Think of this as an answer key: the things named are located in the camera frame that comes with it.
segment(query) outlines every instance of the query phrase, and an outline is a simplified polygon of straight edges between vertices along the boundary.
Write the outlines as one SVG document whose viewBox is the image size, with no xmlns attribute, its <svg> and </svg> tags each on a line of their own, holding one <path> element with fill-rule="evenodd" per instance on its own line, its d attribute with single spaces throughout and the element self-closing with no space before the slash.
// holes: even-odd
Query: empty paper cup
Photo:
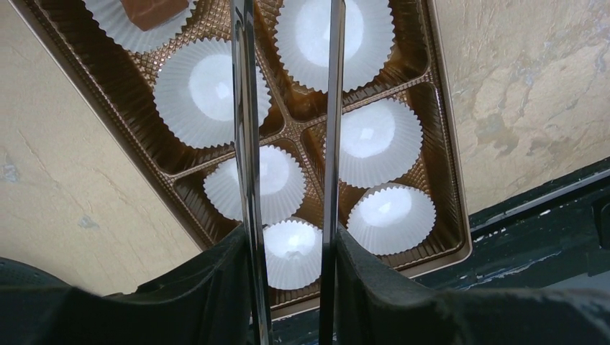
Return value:
<svg viewBox="0 0 610 345">
<path fill-rule="evenodd" d="M 231 158 L 204 181 L 204 190 L 224 217 L 243 220 L 237 161 Z M 260 213 L 263 224 L 273 224 L 295 214 L 305 197 L 305 175 L 299 164 L 284 150 L 260 147 Z"/>
<path fill-rule="evenodd" d="M 347 230 L 369 252 L 390 255 L 422 243 L 432 231 L 436 211 L 424 192 L 387 183 L 370 189 L 347 220 Z"/>
<path fill-rule="evenodd" d="M 318 279 L 322 270 L 322 230 L 298 218 L 263 232 L 269 286 L 296 290 Z"/>
<path fill-rule="evenodd" d="M 276 39 L 288 74 L 307 88 L 328 91 L 330 40 L 328 0 L 285 1 Z M 346 0 L 343 90 L 373 80 L 388 60 L 394 33 L 388 0 Z"/>
<path fill-rule="evenodd" d="M 196 149 L 235 140 L 231 42 L 196 41 L 177 51 L 159 70 L 153 91 L 163 122 Z M 256 68 L 258 124 L 271 107 L 269 89 Z"/>
<path fill-rule="evenodd" d="M 415 113 L 393 99 L 350 111 L 341 119 L 339 179 L 371 188 L 399 178 L 417 161 L 422 127 Z"/>
</svg>

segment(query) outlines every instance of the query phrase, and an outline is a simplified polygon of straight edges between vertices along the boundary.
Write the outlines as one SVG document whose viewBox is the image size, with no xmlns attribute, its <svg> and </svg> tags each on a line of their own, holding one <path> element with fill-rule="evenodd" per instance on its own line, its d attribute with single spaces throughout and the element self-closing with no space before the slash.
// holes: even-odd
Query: chocolate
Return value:
<svg viewBox="0 0 610 345">
<path fill-rule="evenodd" d="M 188 0 L 121 0 L 129 20 L 142 31 L 148 31 L 174 17 Z"/>
</svg>

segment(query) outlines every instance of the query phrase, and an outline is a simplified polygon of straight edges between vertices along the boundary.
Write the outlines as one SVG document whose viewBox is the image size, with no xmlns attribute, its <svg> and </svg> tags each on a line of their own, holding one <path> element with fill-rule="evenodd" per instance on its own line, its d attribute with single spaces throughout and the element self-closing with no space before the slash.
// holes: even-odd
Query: dark fabric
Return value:
<svg viewBox="0 0 610 345">
<path fill-rule="evenodd" d="M 596 291 L 440 291 L 337 235 L 341 344 L 610 344 L 610 296 Z"/>
<path fill-rule="evenodd" d="M 133 294 L 0 288 L 2 344 L 244 344 L 250 320 L 243 228 Z"/>
</svg>

